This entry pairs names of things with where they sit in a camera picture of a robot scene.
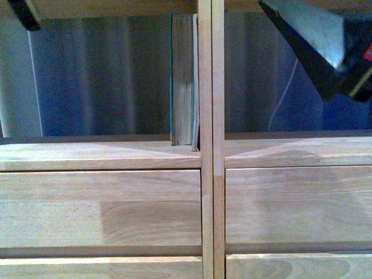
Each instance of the book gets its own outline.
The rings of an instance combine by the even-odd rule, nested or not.
[[[199,150],[198,16],[170,16],[170,125],[172,145]]]

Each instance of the black object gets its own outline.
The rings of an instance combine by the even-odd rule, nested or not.
[[[336,13],[296,0],[262,0],[323,100],[372,97],[372,15]]]
[[[40,30],[40,25],[36,21],[25,0],[8,0],[8,2],[22,25],[28,31]]]

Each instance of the wooden drawer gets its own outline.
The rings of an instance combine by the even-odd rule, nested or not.
[[[201,279],[199,257],[112,257],[75,259],[0,260],[1,278],[7,279]]]
[[[231,255],[227,279],[372,278],[372,255],[261,254]]]
[[[0,213],[0,248],[200,246],[200,171],[0,173]]]
[[[367,249],[371,185],[371,166],[228,169],[228,251]]]

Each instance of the white cable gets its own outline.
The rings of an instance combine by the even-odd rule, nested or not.
[[[283,92],[283,95],[281,96],[280,101],[279,101],[278,105],[276,106],[276,108],[274,109],[273,113],[271,114],[269,125],[267,126],[267,131],[268,132],[270,132],[270,130],[271,130],[271,122],[273,122],[274,116],[277,113],[278,108],[280,107],[281,103],[283,102],[283,99],[285,97],[285,94],[287,94],[287,91],[289,89],[289,86],[291,85],[291,82],[293,80],[293,76],[295,75],[295,72],[296,72],[297,64],[298,64],[298,58],[296,58],[296,62],[295,62],[294,66],[293,66],[293,69],[292,69],[291,77],[288,80],[288,83],[287,83],[287,86],[285,87],[285,90]]]

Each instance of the light wood panel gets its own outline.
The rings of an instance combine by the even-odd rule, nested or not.
[[[227,256],[227,279],[372,277],[372,255],[256,254]]]
[[[69,19],[76,17],[168,15],[195,13],[193,0],[32,0],[42,19]],[[0,0],[0,19],[15,18],[6,0]]]
[[[372,137],[225,141],[225,167],[372,164]]]
[[[212,0],[214,278],[225,277],[224,2]]]
[[[4,279],[194,279],[202,278],[199,257],[102,257],[2,259]]]
[[[372,10],[369,0],[304,0],[323,9],[361,9]],[[225,11],[228,13],[262,12],[257,0],[225,0]]]
[[[213,131],[211,0],[198,1],[203,278],[213,279]]]
[[[7,0],[0,0],[0,20],[2,19],[16,19]]]
[[[154,142],[75,142],[0,145],[0,171],[182,169],[201,167],[191,147]]]
[[[372,166],[228,169],[226,241],[247,249],[314,249],[318,242],[367,249],[371,184]]]
[[[198,170],[1,173],[0,185],[0,248],[201,245]]]

